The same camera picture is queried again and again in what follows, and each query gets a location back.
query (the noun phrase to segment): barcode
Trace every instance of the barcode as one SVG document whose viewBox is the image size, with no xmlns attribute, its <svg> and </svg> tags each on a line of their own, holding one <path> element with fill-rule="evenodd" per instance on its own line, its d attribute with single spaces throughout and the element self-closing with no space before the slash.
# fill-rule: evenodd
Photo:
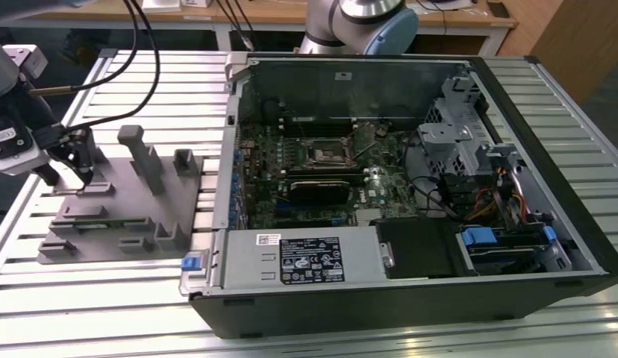
<svg viewBox="0 0 618 358">
<path fill-rule="evenodd" d="M 259 233 L 256 234 L 256 245 L 278 245 L 279 243 L 278 233 Z"/>
</svg>

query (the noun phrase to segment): motherboard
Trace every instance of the motherboard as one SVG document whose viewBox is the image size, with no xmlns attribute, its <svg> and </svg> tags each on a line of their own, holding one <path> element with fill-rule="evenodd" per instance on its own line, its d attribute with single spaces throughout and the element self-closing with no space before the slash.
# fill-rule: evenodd
<svg viewBox="0 0 618 358">
<path fill-rule="evenodd" d="M 302 120 L 243 125 L 246 228 L 366 226 L 418 215 L 402 166 L 410 135 L 379 119 L 338 128 Z"/>
</svg>

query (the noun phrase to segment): black cable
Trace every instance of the black cable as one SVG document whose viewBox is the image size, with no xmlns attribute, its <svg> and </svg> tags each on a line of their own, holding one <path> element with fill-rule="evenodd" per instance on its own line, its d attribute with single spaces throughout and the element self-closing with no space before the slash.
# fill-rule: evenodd
<svg viewBox="0 0 618 358">
<path fill-rule="evenodd" d="M 441 10 L 441 8 L 437 6 L 437 4 L 434 2 L 430 2 L 431 3 L 431 6 L 435 7 L 435 9 L 430 9 L 427 7 L 425 7 L 419 0 L 415 0 L 417 1 L 417 4 L 419 4 L 419 6 L 427 10 L 427 11 L 441 11 L 441 22 L 443 23 L 443 33 L 441 34 L 441 41 L 439 41 L 439 48 L 437 49 L 437 52 L 441 53 L 441 50 L 443 49 L 443 40 L 446 38 L 446 33 L 447 33 L 447 24 L 446 24 L 446 10 Z"/>
<path fill-rule="evenodd" d="M 247 23 L 247 26 L 248 26 L 248 33 L 251 34 L 251 42 L 252 42 L 254 49 L 258 50 L 259 43 L 258 43 L 258 40 L 256 40 L 256 32 L 252 30 L 251 22 L 248 21 L 248 18 L 244 15 L 244 12 L 242 11 L 240 3 L 238 2 L 238 0 L 234 0 L 234 2 L 236 3 L 238 11 L 240 12 L 240 15 L 242 15 L 242 17 L 244 19 L 244 22 Z"/>
<path fill-rule="evenodd" d="M 78 92 L 82 90 L 88 90 L 96 86 L 100 86 L 101 84 L 105 84 L 111 80 L 113 80 L 119 75 L 125 71 L 127 67 L 129 67 L 131 62 L 133 61 L 136 57 L 136 51 L 139 50 L 137 45 L 136 45 L 136 38 L 139 34 L 139 23 L 136 22 L 136 15 L 133 14 L 133 10 L 131 9 L 129 5 L 129 0 L 123 0 L 123 3 L 125 4 L 127 12 L 129 13 L 131 17 L 131 25 L 133 26 L 133 37 L 131 38 L 131 52 L 129 52 L 129 57 L 127 58 L 125 62 L 120 66 L 120 68 L 105 78 L 99 79 L 97 81 L 91 82 L 89 84 L 81 84 L 77 86 L 70 86 L 70 90 L 73 92 Z"/>
<path fill-rule="evenodd" d="M 244 36 L 244 33 L 242 32 L 240 23 L 238 22 L 236 14 L 232 12 L 232 7 L 228 4 L 228 0 L 224 0 L 224 4 L 228 7 L 228 11 L 231 12 L 232 17 L 228 15 L 227 10 L 224 9 L 224 6 L 221 5 L 221 1 L 217 0 L 216 3 L 217 3 L 217 7 L 221 10 L 221 13 L 224 14 L 224 17 L 228 20 L 228 23 L 231 24 L 232 28 L 238 32 L 238 36 L 240 37 L 240 40 L 242 40 L 242 43 L 244 44 L 244 47 L 247 48 L 248 51 L 252 51 L 252 44 L 250 43 L 251 40 Z"/>
<path fill-rule="evenodd" d="M 133 37 L 131 40 L 129 57 L 127 58 L 120 68 L 116 71 L 113 71 L 111 75 L 99 79 L 97 81 L 91 82 L 89 84 L 78 84 L 74 86 L 62 86 L 62 87 L 50 87 L 50 88 L 36 88 L 29 91 L 30 95 L 65 95 L 65 94 L 70 94 L 70 93 L 74 93 L 82 90 L 88 90 L 96 86 L 100 86 L 101 84 L 105 84 L 111 80 L 113 80 L 125 71 L 127 67 L 129 67 L 131 62 L 133 61 L 136 57 L 136 51 L 139 50 L 136 39 L 139 37 L 140 31 L 139 31 L 139 24 L 136 22 L 136 15 L 133 14 L 133 10 L 131 9 L 129 0 L 123 0 L 123 3 L 125 5 L 127 12 L 129 13 L 129 17 L 131 17 L 131 24 L 133 27 Z"/>
<path fill-rule="evenodd" d="M 430 200 L 442 210 L 443 212 L 447 214 L 447 216 L 450 216 L 450 219 L 455 220 L 455 221 L 462 221 L 459 215 L 457 215 L 457 213 L 450 209 L 450 207 L 447 207 L 447 205 L 445 203 L 442 203 L 441 201 L 438 201 L 437 199 L 434 199 L 422 189 L 419 189 L 419 187 L 414 184 L 414 181 L 417 179 L 429 179 L 431 180 L 431 178 L 434 177 L 430 177 L 430 176 L 426 176 L 426 175 L 419 175 L 417 177 L 414 177 L 413 179 L 409 178 L 409 181 L 410 181 L 410 185 L 413 187 L 413 189 L 426 198 L 426 200 Z"/>
<path fill-rule="evenodd" d="M 425 215 L 427 215 L 427 212 L 430 211 L 430 198 L 431 198 L 430 194 L 431 194 L 431 192 L 439 192 L 439 190 L 437 188 L 431 188 L 427 191 L 427 194 L 426 194 L 426 209 L 423 210 Z"/>
<path fill-rule="evenodd" d="M 93 125 L 100 125 L 103 123 L 108 123 L 108 122 L 116 121 L 119 119 L 133 116 L 145 107 L 147 102 L 149 101 L 151 96 L 153 95 L 155 90 L 156 90 L 157 82 L 160 80 L 160 54 L 157 52 L 157 46 L 156 46 L 156 42 L 155 42 L 155 38 L 153 38 L 153 31 L 151 29 L 149 21 L 147 20 L 143 9 L 140 8 L 139 3 L 136 2 L 136 0 L 124 0 L 124 1 L 131 2 L 131 5 L 133 6 L 133 8 L 136 9 L 136 12 L 139 13 L 143 24 L 145 25 L 147 36 L 149 37 L 151 49 L 153 50 L 153 64 L 155 64 L 153 82 L 151 83 L 151 88 L 149 88 L 149 91 L 147 92 L 145 98 L 143 99 L 143 101 L 139 103 L 139 106 L 136 106 L 136 108 L 133 110 L 131 110 L 129 112 L 127 112 L 124 114 L 119 114 L 117 116 L 101 118 L 101 119 L 97 119 L 95 121 L 80 123 L 78 125 L 73 125 L 72 127 L 68 127 L 68 129 L 66 129 L 68 132 L 72 132 L 72 131 L 74 131 L 77 129 L 85 129 L 85 128 L 93 126 Z"/>
</svg>

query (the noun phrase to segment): computer components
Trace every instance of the computer components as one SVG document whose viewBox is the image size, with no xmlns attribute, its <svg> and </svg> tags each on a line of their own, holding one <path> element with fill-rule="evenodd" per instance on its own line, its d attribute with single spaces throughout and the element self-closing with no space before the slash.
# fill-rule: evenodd
<svg viewBox="0 0 618 358">
<path fill-rule="evenodd" d="M 618 282 L 478 58 L 254 54 L 236 68 L 212 249 L 181 275 L 219 337 L 520 318 Z"/>
</svg>

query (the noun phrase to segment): blue latch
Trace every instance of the blue latch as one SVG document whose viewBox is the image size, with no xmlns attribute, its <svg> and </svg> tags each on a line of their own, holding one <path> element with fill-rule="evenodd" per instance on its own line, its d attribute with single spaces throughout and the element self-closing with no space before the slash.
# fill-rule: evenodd
<svg viewBox="0 0 618 358">
<path fill-rule="evenodd" d="M 557 233 L 554 233 L 554 229 L 552 229 L 552 226 L 544 226 L 542 230 L 549 242 L 554 241 L 557 239 Z"/>
<path fill-rule="evenodd" d="M 495 244 L 497 239 L 489 227 L 469 227 L 461 233 L 465 246 L 473 244 Z"/>
<path fill-rule="evenodd" d="M 180 260 L 181 271 L 200 271 L 201 270 L 201 258 L 200 257 L 183 257 Z"/>
</svg>

